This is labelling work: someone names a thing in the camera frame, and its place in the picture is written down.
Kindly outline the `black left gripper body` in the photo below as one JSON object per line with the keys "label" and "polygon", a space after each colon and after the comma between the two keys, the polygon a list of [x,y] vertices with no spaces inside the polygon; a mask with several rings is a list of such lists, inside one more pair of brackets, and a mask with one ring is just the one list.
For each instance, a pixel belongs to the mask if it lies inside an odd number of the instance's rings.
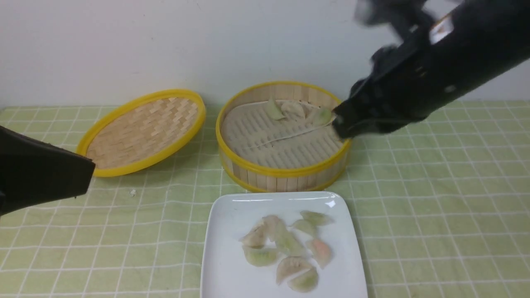
{"label": "black left gripper body", "polygon": [[95,163],[0,128],[0,214],[86,194]]}

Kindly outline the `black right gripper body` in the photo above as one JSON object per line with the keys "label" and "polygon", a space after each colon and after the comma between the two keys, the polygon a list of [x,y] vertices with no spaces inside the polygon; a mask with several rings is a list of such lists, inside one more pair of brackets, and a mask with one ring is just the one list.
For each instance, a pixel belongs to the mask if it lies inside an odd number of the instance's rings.
{"label": "black right gripper body", "polygon": [[425,120],[529,59],[528,0],[462,0],[440,19],[424,0],[359,0],[365,26],[389,24],[401,45],[378,49],[372,70],[333,109],[341,139],[386,135]]}

